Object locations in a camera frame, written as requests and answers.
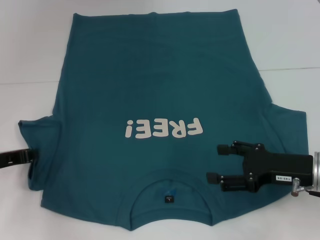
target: white table surface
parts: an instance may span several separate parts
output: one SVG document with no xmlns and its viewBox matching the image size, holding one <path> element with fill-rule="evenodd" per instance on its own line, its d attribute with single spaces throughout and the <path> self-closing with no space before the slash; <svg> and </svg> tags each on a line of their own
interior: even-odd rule
<svg viewBox="0 0 320 240">
<path fill-rule="evenodd" d="M 320 151 L 320 3 L 317 0 L 0 0 L 0 152 L 27 147 L 19 120 L 51 114 L 73 13 L 87 16 L 238 9 L 273 102 L 307 113 Z M 320 198 L 290 195 L 215 226 L 161 220 L 135 231 L 40 207 L 28 165 L 0 169 L 1 240 L 318 240 Z"/>
</svg>

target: neckline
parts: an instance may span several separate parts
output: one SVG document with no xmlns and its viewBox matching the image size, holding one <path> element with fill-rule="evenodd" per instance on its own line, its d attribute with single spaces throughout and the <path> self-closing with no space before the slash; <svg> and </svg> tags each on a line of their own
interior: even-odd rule
<svg viewBox="0 0 320 240">
<path fill-rule="evenodd" d="M 194 188 L 206 202 L 210 210 L 210 216 L 204 216 L 196 211 L 191 215 L 190 209 L 173 207 L 172 210 L 165 210 L 162 212 L 158 211 L 158 213 L 154 213 L 158 215 L 148 213 L 144 214 L 143 217 L 140 218 L 132 218 L 131 211 L 135 201 L 139 197 L 139 194 L 149 185 L 162 180 L 173 180 Z M 209 186 L 190 173 L 170 168 L 153 171 L 141 177 L 133 186 L 130 187 L 129 191 L 125 193 L 124 197 L 119 202 L 115 224 L 130 231 L 147 223 L 163 219 L 192 220 L 212 226 L 225 220 L 223 216 L 224 214 L 221 210 L 221 206 Z"/>
</svg>

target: teal t-shirt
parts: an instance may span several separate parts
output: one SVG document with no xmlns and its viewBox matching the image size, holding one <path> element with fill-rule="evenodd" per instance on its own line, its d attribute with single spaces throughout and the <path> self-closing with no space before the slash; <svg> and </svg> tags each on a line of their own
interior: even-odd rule
<svg viewBox="0 0 320 240">
<path fill-rule="evenodd" d="M 289 192 L 209 185 L 206 172 L 243 173 L 243 158 L 218 156 L 218 144 L 308 153 L 306 114 L 272 104 L 236 9 L 74 14 L 52 115 L 19 126 L 39 152 L 28 181 L 44 208 L 128 230 L 214 225 Z"/>
</svg>

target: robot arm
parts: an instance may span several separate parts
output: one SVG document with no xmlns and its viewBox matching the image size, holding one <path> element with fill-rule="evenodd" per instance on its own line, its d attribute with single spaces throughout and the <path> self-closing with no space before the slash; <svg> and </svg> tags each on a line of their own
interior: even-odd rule
<svg viewBox="0 0 320 240">
<path fill-rule="evenodd" d="M 209 184 L 220 184 L 222 191 L 249 191 L 256 193 L 264 184 L 292 185 L 291 195 L 307 191 L 320 197 L 320 164 L 315 156 L 272 153 L 262 143 L 234 141 L 231 146 L 218 145 L 219 155 L 243 156 L 243 175 L 220 175 L 207 172 Z"/>
<path fill-rule="evenodd" d="M 18 165 L 32 163 L 37 159 L 37 151 L 31 149 L 21 149 L 0 153 L 0 169 Z"/>
</svg>

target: black clamp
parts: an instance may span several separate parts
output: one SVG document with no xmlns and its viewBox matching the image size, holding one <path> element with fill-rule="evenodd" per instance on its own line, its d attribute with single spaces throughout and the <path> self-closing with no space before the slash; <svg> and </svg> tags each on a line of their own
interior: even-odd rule
<svg viewBox="0 0 320 240">
<path fill-rule="evenodd" d="M 32 163 L 37 158 L 37 151 L 31 149 L 21 149 L 0 153 L 0 169 Z"/>
<path fill-rule="evenodd" d="M 299 178 L 301 186 L 313 184 L 313 156 L 272 153 L 262 143 L 234 141 L 231 146 L 218 145 L 218 155 L 243 156 L 243 175 L 223 175 L 207 172 L 209 184 L 220 184 L 222 191 L 256 193 L 264 184 L 292 185 Z"/>
</svg>

